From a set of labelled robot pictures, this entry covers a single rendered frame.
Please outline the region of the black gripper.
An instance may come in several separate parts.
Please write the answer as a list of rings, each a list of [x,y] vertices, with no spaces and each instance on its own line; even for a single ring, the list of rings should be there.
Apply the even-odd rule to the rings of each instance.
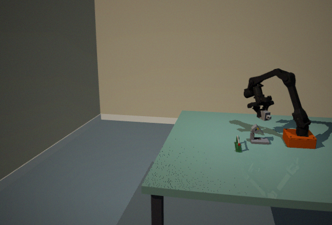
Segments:
[[[255,99],[255,101],[256,102],[252,102],[252,103],[249,103],[248,105],[247,105],[247,107],[248,108],[251,108],[251,107],[253,107],[252,109],[253,110],[255,110],[256,111],[256,113],[261,117],[261,112],[260,112],[260,106],[262,106],[263,105],[263,109],[265,109],[266,111],[268,110],[268,107],[270,106],[270,105],[273,105],[274,104],[274,101],[270,101],[270,102],[261,102],[261,103],[259,103],[259,101],[258,101],[258,97],[259,96],[261,96],[261,97],[263,97],[263,93],[259,93],[259,94],[255,94],[254,95],[254,99]]]

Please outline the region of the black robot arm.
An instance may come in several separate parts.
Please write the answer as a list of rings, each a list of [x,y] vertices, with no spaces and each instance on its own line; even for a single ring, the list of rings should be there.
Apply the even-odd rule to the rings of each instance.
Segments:
[[[293,120],[296,122],[296,134],[297,136],[309,137],[309,125],[311,123],[308,118],[305,110],[302,108],[296,89],[296,77],[294,73],[289,73],[287,71],[281,70],[279,68],[274,69],[268,73],[265,73],[258,77],[249,78],[248,88],[244,89],[244,96],[246,98],[252,97],[255,94],[262,93],[261,87],[264,85],[261,84],[263,80],[269,79],[271,77],[277,76],[279,79],[282,79],[286,87],[288,87],[288,92],[290,99],[294,107]],[[263,97],[259,96],[258,101],[261,102],[270,102],[272,100],[271,96]]]

